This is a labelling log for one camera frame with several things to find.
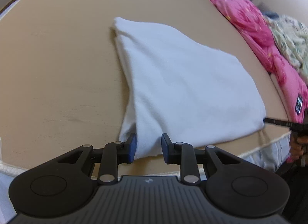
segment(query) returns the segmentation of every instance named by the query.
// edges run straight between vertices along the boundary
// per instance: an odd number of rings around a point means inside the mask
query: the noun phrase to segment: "metal pin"
[[[111,182],[114,179],[115,179],[114,176],[111,174],[103,174],[100,176],[100,180],[103,182]]]
[[[199,178],[195,175],[186,175],[184,177],[184,181],[188,183],[196,183],[197,181],[199,181]]]

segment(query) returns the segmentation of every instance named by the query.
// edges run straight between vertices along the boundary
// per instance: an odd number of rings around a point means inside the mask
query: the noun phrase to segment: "beige mattress cover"
[[[235,55],[253,77],[267,116],[287,119],[269,75],[209,0],[21,0],[0,22],[4,162],[29,169],[82,144],[102,148],[117,140],[129,90],[110,29],[114,17],[167,24]],[[240,155],[287,132],[267,125],[218,146]],[[119,174],[178,169],[158,156],[120,165]]]

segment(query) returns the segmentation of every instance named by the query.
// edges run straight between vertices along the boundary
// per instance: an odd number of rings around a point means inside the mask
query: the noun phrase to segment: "white towel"
[[[263,101],[236,57],[163,24],[117,17],[114,28],[130,89],[119,140],[136,132],[135,159],[161,154],[163,133],[200,147],[263,127]]]

